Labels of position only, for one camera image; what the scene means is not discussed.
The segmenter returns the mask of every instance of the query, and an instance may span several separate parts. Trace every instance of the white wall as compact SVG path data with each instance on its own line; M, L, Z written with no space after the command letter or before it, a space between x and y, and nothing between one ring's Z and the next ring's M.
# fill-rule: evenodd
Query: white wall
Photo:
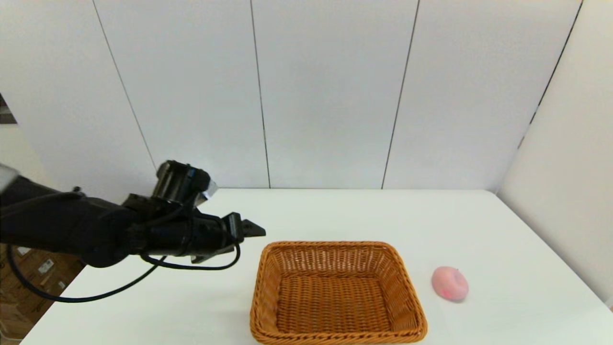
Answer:
M613 304L611 18L613 1L584 1L498 194L609 304Z
M156 168L91 1L0 1L0 91L60 190L120 202Z
M32 181L56 188L18 125L0 125L0 163L19 170Z
M422 0L384 188L496 190L580 0Z
M95 4L155 165L268 188L249 0Z
M5 0L0 90L59 188L114 201L166 159L223 187L495 190L580 1Z

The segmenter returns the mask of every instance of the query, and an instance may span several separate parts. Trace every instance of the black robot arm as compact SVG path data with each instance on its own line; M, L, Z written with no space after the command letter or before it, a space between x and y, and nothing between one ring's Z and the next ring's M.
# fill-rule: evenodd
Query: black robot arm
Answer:
M0 188L0 241L79 255L95 267L130 254L157 265L161 262L149 255L189 255L199 263L232 252L245 237L266 234L238 213L220 218L198 211L216 185L205 171L176 161L160 166L151 196L130 194L122 205L87 197L78 188L60 193L24 177L7 182L6 176L4 191Z

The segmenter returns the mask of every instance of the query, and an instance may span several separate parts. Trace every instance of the white table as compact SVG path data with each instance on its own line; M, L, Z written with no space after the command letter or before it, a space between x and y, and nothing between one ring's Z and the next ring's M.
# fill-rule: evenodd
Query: white table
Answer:
M241 260L229 270L158 268L114 297L55 303L22 345L256 344L249 309L257 264L262 248L279 240L375 240L395 246L428 320L421 344L613 344L613 313L489 192L221 190L201 210L240 212L268 235L247 239ZM463 303L443 300L432 290L430 276L442 265L458 267L468 279ZM148 267L137 257L111 268L88 267L64 296L106 292Z

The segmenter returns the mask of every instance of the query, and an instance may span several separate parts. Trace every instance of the wicker basket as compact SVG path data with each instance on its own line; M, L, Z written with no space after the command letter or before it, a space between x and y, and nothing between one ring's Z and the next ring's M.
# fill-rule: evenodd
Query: wicker basket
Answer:
M261 343L411 343L427 328L389 244L275 242L262 252L251 307Z

